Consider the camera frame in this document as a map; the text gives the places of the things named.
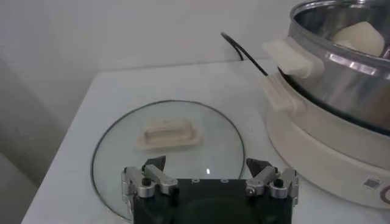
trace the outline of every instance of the white pot handle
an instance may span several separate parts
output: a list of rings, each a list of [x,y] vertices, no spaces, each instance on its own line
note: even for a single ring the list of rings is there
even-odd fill
[[[324,71],[322,60],[306,51],[291,37],[264,43],[262,47],[287,75],[305,79],[319,76]]]
[[[260,77],[260,86],[265,92],[271,106],[276,111],[300,113],[305,110],[303,101],[291,94],[281,82],[279,75]]]

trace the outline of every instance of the qr code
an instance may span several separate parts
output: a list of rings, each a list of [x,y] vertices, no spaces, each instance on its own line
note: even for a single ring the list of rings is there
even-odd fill
[[[368,189],[375,190],[376,188],[379,187],[380,184],[381,184],[381,180],[370,177],[366,180],[366,182],[364,182],[363,186]]]

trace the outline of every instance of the white wall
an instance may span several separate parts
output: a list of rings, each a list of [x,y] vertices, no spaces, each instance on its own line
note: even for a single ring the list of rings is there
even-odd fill
[[[10,114],[28,117],[37,128],[51,130],[47,136],[37,137],[42,147],[19,149],[16,145],[8,151],[33,150],[42,158],[52,158],[60,142],[58,136],[70,125],[97,71],[236,60],[235,51],[219,36],[221,31],[253,56],[267,57],[260,44],[287,33],[289,11],[299,1],[1,1],[0,58],[9,66],[6,73],[17,81],[0,81],[0,86],[15,98],[33,98],[33,105],[9,107],[5,103],[4,107]],[[35,117],[32,113],[44,115]],[[23,125],[26,135],[32,135],[29,124],[17,121],[5,129]],[[10,138],[18,139],[18,135],[10,133]],[[52,135],[55,143],[45,145],[53,141]],[[17,141],[30,145],[33,140]],[[32,164],[29,176],[39,182],[42,168],[35,166],[40,156],[28,160]]]

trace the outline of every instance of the white table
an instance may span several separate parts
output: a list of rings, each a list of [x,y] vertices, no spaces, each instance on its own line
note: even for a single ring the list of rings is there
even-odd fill
[[[275,72],[275,64],[260,60]],[[215,107],[238,127],[247,157],[281,169],[285,162],[267,137],[268,103],[259,72],[248,61],[175,66],[99,74],[73,120],[23,224],[125,223],[99,201],[90,182],[90,162],[104,131],[137,107],[163,99],[195,100]],[[293,223],[390,223],[390,214],[337,198],[302,180]]]

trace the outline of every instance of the power cord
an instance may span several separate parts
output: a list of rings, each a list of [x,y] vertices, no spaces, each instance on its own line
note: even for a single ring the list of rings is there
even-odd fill
[[[245,49],[243,47],[241,47],[241,45],[239,45],[235,40],[233,40],[233,38],[231,38],[230,36],[228,36],[224,32],[221,33],[221,36],[228,43],[230,43],[230,45],[232,45],[232,47],[237,51],[237,54],[239,55],[239,58],[241,61],[244,60],[243,55],[241,54],[241,52],[242,52],[256,66],[256,68],[259,69],[261,71],[261,73],[263,73],[263,75],[268,76],[268,73],[254,60],[254,58],[252,58],[252,56],[250,56],[250,54],[247,51],[245,51]]]

